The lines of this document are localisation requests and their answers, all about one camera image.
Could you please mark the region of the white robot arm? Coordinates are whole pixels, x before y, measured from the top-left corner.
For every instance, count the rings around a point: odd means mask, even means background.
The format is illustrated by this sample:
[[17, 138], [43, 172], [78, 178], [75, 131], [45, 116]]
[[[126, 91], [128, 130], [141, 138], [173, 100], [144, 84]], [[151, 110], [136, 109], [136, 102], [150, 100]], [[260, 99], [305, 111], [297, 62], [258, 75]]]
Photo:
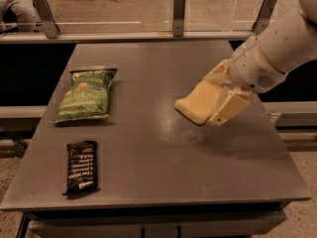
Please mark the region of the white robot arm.
[[252, 93], [265, 93], [316, 59], [316, 0], [299, 0], [260, 34], [248, 38], [197, 86], [195, 122], [219, 126], [242, 112]]

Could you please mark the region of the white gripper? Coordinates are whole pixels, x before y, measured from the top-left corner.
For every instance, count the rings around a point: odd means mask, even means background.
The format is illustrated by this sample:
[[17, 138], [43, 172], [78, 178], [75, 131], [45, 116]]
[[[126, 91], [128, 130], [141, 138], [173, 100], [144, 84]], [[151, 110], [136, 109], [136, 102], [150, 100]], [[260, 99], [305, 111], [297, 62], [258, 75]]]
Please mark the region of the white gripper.
[[271, 64], [258, 38], [248, 38], [234, 50], [230, 60], [222, 60], [201, 81], [203, 85], [218, 86], [233, 81], [240, 86], [233, 89], [225, 86], [221, 90], [205, 124], [225, 124], [250, 104], [252, 91], [266, 93], [284, 82], [286, 76], [286, 72], [279, 71]]

